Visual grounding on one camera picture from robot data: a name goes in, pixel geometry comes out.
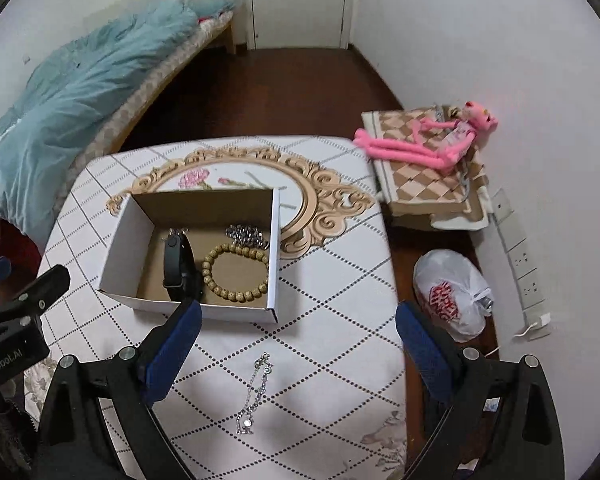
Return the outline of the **checkered folded blanket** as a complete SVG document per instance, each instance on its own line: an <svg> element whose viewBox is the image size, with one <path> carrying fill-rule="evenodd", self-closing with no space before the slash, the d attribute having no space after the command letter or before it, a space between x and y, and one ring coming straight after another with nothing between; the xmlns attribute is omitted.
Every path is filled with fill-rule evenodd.
<svg viewBox="0 0 600 480"><path fill-rule="evenodd" d="M412 128L421 119L460 117L460 108L436 104L414 110L374 110L362 114L363 129L374 140L412 142ZM376 160L381 200L393 223L421 231L480 231L492 214L488 177L477 145L449 171L409 162Z"/></svg>

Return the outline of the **white power strip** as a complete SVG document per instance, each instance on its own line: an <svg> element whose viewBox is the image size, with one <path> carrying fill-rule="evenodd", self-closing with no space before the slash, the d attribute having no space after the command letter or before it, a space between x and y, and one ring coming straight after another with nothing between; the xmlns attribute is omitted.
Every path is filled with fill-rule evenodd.
<svg viewBox="0 0 600 480"><path fill-rule="evenodd" d="M550 333L552 315L546 305L539 267L528 244L528 236L504 188L494 193L491 202L495 229L513 274L524 317L524 329L514 339L541 339Z"/></svg>

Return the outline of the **small silver earrings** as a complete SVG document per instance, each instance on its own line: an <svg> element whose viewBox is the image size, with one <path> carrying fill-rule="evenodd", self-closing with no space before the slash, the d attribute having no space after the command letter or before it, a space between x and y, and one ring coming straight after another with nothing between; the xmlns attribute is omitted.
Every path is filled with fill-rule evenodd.
<svg viewBox="0 0 600 480"><path fill-rule="evenodd" d="M170 228L168 237L171 237L171 236L184 237L184 236L186 236L187 232L188 232L187 228Z"/></svg>

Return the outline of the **patterned white tablecloth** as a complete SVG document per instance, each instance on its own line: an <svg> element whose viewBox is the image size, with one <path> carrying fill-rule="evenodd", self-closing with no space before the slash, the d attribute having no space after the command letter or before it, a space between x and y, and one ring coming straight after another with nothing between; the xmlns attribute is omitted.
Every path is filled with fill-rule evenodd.
<svg viewBox="0 0 600 480"><path fill-rule="evenodd" d="M173 311L162 284L166 229L150 193L190 200L197 259L233 223L260 226L265 262L222 255L204 322L158 421L199 479L397 479L406 462L405 362L396 282L363 152L328 136L168 144L87 162L41 266L68 292L42 318L50 355L23 377L42 412L64 356L109 359Z"/></svg>

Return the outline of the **black smart band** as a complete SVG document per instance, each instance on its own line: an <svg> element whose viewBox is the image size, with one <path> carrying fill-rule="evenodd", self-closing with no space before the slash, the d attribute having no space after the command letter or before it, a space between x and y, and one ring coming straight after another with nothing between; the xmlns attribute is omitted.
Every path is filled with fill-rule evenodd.
<svg viewBox="0 0 600 480"><path fill-rule="evenodd" d="M200 300L204 282L187 236L166 238L162 284L172 301Z"/></svg>

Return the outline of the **white door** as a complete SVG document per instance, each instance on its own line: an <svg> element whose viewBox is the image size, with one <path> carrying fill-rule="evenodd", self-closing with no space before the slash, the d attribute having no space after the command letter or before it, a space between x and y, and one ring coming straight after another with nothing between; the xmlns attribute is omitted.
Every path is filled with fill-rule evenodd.
<svg viewBox="0 0 600 480"><path fill-rule="evenodd" d="M255 49L342 49L353 0L248 0Z"/></svg>

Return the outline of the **white cardboard box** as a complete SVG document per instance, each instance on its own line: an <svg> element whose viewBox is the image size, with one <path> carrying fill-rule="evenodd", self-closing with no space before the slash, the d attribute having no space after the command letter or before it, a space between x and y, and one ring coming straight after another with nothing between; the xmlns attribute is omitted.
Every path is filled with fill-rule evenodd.
<svg viewBox="0 0 600 480"><path fill-rule="evenodd" d="M163 287L164 242L187 228L202 274L198 300L207 320L275 324L279 192L171 191L125 197L96 289L127 307L170 314L179 304Z"/></svg>

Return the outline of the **pink panther plush toy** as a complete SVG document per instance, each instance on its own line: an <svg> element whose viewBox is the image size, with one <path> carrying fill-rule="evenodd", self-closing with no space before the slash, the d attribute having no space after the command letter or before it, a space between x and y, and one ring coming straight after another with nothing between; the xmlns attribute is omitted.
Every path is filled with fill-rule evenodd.
<svg viewBox="0 0 600 480"><path fill-rule="evenodd" d="M407 124L411 139L372 138L365 129L355 131L353 142L371 159L405 162L445 174L451 171L479 141L498 128L498 120L476 101L455 107L451 120L423 117ZM444 133L436 148L428 148L425 133Z"/></svg>

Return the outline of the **white plastic bag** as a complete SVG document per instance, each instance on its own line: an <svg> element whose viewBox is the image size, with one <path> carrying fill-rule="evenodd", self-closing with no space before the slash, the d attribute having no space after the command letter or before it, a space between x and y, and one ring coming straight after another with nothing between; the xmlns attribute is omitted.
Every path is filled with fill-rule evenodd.
<svg viewBox="0 0 600 480"><path fill-rule="evenodd" d="M459 252L435 249L421 256L414 266L413 285L434 324L455 342L471 341L486 328L494 304L490 286Z"/></svg>

